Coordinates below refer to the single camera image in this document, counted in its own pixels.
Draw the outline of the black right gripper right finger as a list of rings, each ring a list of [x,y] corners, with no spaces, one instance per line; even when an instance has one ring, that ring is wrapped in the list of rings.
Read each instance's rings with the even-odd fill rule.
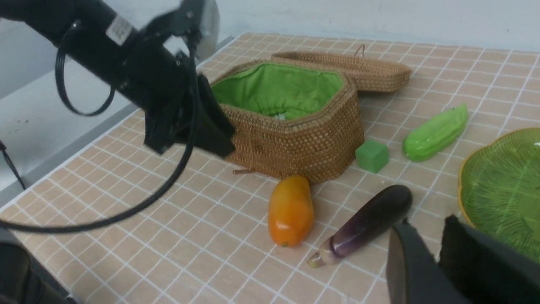
[[[445,219],[438,265],[469,304],[538,304],[539,264],[462,223]]]

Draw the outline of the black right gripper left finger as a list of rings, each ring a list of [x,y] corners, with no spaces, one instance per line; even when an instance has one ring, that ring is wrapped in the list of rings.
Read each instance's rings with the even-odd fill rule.
[[[390,229],[386,281],[392,304],[470,304],[440,269],[409,223]]]

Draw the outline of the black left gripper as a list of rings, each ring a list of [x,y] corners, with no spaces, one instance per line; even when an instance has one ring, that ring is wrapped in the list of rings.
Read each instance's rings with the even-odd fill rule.
[[[219,31],[214,0],[182,0],[141,30],[116,14],[114,42],[125,49],[118,89],[145,111],[143,144],[155,153],[184,140],[188,155],[194,148],[220,158],[235,152],[235,127],[196,72],[196,61],[216,52]]]

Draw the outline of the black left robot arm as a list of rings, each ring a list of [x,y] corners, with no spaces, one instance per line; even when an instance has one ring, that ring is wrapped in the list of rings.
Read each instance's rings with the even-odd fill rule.
[[[214,0],[182,0],[141,29],[102,0],[2,0],[1,18],[23,22],[146,114],[144,144],[163,154],[190,144],[221,158],[235,127],[195,59],[215,52]]]

